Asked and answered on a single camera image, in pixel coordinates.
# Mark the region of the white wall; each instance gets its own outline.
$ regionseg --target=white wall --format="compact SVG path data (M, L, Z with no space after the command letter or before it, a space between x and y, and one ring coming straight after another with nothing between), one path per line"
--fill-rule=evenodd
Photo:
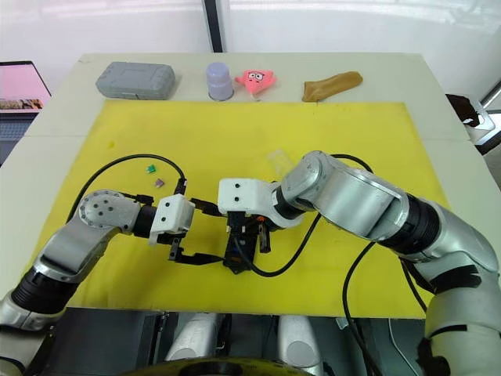
M51 91L88 52L210 52L202 0L0 0L0 61Z
M420 52L446 92L478 99L501 78L500 0L219 0L219 8L228 51Z

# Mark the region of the black pole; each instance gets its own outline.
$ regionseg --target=black pole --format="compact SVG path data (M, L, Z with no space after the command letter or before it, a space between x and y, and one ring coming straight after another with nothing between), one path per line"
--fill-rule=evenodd
M209 34L211 36L212 52L223 52L216 0L204 0L204 5Z

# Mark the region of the black cable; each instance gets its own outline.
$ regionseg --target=black cable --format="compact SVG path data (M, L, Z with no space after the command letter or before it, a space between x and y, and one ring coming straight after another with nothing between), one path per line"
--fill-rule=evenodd
M348 307L348 285L350 284L350 279L351 276L353 275L353 272L355 272L356 267L362 261L363 257L367 254L367 252L373 247L375 243L371 241L368 243L360 252L360 255L357 256L353 264L351 264L350 269L348 271L348 274L346 274L346 277L344 278L344 283L343 283L343 310L344 310L344 315L346 316L346 321L348 322L348 327L350 328L351 333L355 337L355 340L359 344L360 349L362 350L362 354L364 357L367 359L367 363L370 365L370 368L373 370L373 373L376 376L383 376L381 373L379 367L377 366L376 362L370 355L369 350L367 349L365 343L363 342L362 338L360 337L360 334L357 331L357 327L355 326L355 322L351 318L350 314L350 309Z
M413 279L410 276L410 273L409 273L409 270L407 269L407 266L405 265L405 263L402 260L400 260L400 264L402 265L402 270L404 271L405 280L407 280L407 284L409 284L410 290L413 292L414 298L416 298L417 302L421 306L421 309L423 309L423 312L426 313L426 311L427 311L426 303L423 301L420 293L416 289L416 286L413 283Z
M70 214L68 215L68 218L67 218L66 222L68 223L71 220L71 218L73 217L74 213L77 211L78 205L80 204L80 201L83 198L83 196L85 194L85 191L90 187L90 185L92 184L92 182L94 182L94 180L96 180L96 178L99 175L101 175L101 173L103 173L108 168L110 168L110 167L112 167L114 165L118 165L119 163L121 163L123 161L129 161L131 159L136 159L136 158L157 159L159 161L163 161L163 162L167 163L168 165L172 166L174 168L174 170L176 170L178 172L178 174L179 174L179 181L178 181L178 185L176 186L176 191L179 191L179 193L184 193L184 186L185 186L185 183L186 183L186 177L185 177L184 172L181 170L181 168L176 163L174 163L170 159L164 158L164 157L162 157L160 155L156 155L156 154L132 154L132 155L128 155L126 157L115 159L114 161L111 161L110 163L105 164L99 170L97 170L94 173L94 175L92 175L87 180L87 182L84 184L84 186L81 188L80 192L78 193L77 198L75 198L75 201L73 203L73 206L71 207Z
M328 376L336 376L336 374L334 373L334 370L332 369L332 367L327 362L323 362L323 371Z
M297 260L299 255L303 252L303 249L305 249L306 243L308 243L308 240L310 236L313 233L313 230L316 227L316 224L319 222L319 220L322 218L320 214L317 214L315 219L313 219L312 224L310 225L310 228L308 229L308 232L305 235L305 238L301 242L299 248L297 249L296 253L292 256L292 258L289 260L287 264L282 266L280 269L275 270L274 272L267 272L265 270L259 269L248 257L245 255L242 251L242 248L240 248L240 244L238 243L238 240L234 237L233 238L233 243L236 246L236 250L238 251L240 257L243 259L243 261L247 264L247 266L252 270L254 273L261 277L276 277L279 276L282 273L285 273Z
M367 170L370 173L373 173L372 168L366 162L364 162L360 158L354 157L353 155L350 155L350 154L331 154L330 156L334 157L334 158L338 158L338 159L348 159L350 161L357 162L359 165L364 167L365 170Z

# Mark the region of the white table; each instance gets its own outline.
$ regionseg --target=white table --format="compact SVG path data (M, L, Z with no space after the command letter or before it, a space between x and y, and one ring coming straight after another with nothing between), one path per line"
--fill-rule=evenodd
M0 168L0 296L19 280L61 183L101 110L104 97L94 83L112 61L170 64L178 78L171 100L194 101L210 100L204 72L214 61L228 64L233 77L245 69L274 70L278 81L262 94L261 100L266 102L297 102L304 81L359 71L364 77L362 85L328 101L404 102L453 211L480 230L501 256L501 193L419 55L83 55ZM244 91L231 98L238 102L251 100Z

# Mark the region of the yellow mat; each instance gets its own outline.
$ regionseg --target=yellow mat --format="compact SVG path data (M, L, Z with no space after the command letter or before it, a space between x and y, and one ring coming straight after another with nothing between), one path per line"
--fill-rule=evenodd
M296 163L312 150L354 154L404 190L446 204L426 152L402 103L183 103L107 101L41 232L37 250L64 224L87 178L127 154L171 158L186 173L187 197L217 202L225 177L279 178L269 154L280 150ZM146 174L151 163L157 172ZM166 185L153 186L157 178ZM178 176L158 161L127 161L92 184L160 197ZM258 254L262 269L281 267L295 252L314 215L301 226L272 234L272 252ZM183 241L186 254L224 255L225 220L196 211ZM185 266L168 261L168 247L117 235L70 301L73 306L197 310L231 313L341 316L341 285L365 246L322 220L296 264L276 278L235 276L222 264ZM425 300L430 298L426 293ZM355 316L421 317L398 259L376 246L362 260L349 291Z

